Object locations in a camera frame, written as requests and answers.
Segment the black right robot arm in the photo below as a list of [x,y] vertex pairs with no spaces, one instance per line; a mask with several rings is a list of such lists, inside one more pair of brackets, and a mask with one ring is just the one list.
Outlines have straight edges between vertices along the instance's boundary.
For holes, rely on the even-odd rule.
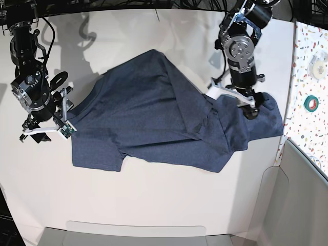
[[10,54],[16,66],[15,79],[11,83],[12,93],[28,113],[19,139],[24,141],[31,136],[37,143],[50,141],[47,134],[51,132],[68,139],[76,132],[67,118],[68,111],[73,107],[68,99],[73,84],[59,89],[68,78],[66,71],[48,80],[46,64],[49,53],[38,41],[39,30],[31,31],[31,24],[29,21],[19,22],[9,29],[13,36]]

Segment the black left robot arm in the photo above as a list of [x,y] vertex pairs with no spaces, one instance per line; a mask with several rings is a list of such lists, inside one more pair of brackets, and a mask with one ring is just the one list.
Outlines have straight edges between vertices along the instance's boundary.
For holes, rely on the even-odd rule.
[[244,116],[255,119],[264,99],[253,87],[265,80],[264,74],[257,74],[254,50],[262,30],[272,18],[273,2],[237,1],[226,13],[219,25],[215,49],[221,50],[225,67],[229,68],[231,84],[223,86],[222,77],[212,79],[218,96],[226,95],[238,100],[237,106]]

